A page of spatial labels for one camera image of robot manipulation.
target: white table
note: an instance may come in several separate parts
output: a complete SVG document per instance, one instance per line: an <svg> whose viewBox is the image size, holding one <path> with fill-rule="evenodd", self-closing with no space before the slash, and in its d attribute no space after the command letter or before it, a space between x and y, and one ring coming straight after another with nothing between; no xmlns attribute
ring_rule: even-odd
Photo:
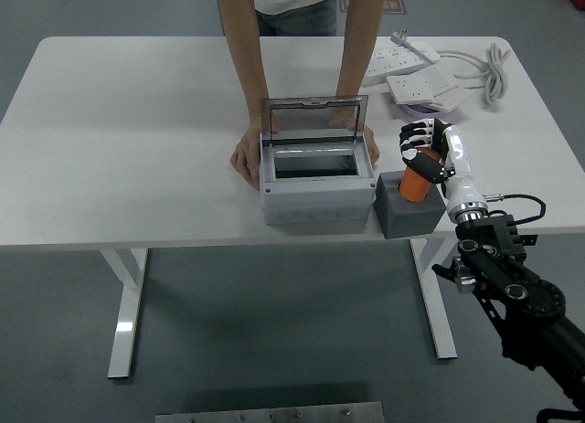
<svg viewBox="0 0 585 423"><path fill-rule="evenodd" d="M478 57L492 37L428 37ZM380 38L378 46L389 45ZM335 92L343 39L266 38L271 96ZM461 71L473 68L461 61ZM524 234L585 231L585 174L516 55L510 87L488 108L478 91L446 120L457 124L486 194L528 193L547 216ZM403 170L400 126L411 119L383 86L366 123L382 155L376 172ZM264 224L258 193L231 168L246 107L223 37L51 37L42 41L0 124L0 250L99 249L123 283L109 377L128 376L148 248L382 239L368 220ZM516 218L536 211L509 201ZM439 357L455 357L429 265L454 245L444 217L412 240Z"/></svg>

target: jeans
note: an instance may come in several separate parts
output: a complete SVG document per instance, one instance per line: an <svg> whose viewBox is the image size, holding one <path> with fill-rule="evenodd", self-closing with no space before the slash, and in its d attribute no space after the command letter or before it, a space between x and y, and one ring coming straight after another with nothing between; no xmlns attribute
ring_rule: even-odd
<svg viewBox="0 0 585 423"><path fill-rule="evenodd" d="M337 0L289 10L278 15L256 11L262 37L334 37L337 34Z"/></svg>

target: transparent lid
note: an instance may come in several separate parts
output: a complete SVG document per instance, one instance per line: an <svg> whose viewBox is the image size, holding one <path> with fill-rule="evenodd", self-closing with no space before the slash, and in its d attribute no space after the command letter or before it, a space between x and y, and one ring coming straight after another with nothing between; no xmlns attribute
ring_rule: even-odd
<svg viewBox="0 0 585 423"><path fill-rule="evenodd" d="M366 106L367 96L267 99L262 140L291 144L361 139Z"/></svg>

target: person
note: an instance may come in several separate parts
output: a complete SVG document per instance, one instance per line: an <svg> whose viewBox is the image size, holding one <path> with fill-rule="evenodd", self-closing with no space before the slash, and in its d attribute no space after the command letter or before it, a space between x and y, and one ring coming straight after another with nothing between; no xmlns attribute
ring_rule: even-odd
<svg viewBox="0 0 585 423"><path fill-rule="evenodd" d="M356 96L376 44L384 0L349 0L336 96ZM229 53L244 92L250 124L231 155L234 169L260 188L262 101L269 92L262 66L260 35L333 36L335 0L219 0ZM365 126L370 159L379 158L373 131Z"/></svg>

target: purple object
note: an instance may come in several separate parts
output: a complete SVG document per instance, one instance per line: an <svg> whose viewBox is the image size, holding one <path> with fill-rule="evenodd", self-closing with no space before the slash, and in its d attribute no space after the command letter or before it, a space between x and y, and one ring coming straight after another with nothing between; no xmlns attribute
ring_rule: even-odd
<svg viewBox="0 0 585 423"><path fill-rule="evenodd" d="M432 110L422 105L400 105L411 117L416 119L436 119L445 115L445 112Z"/></svg>

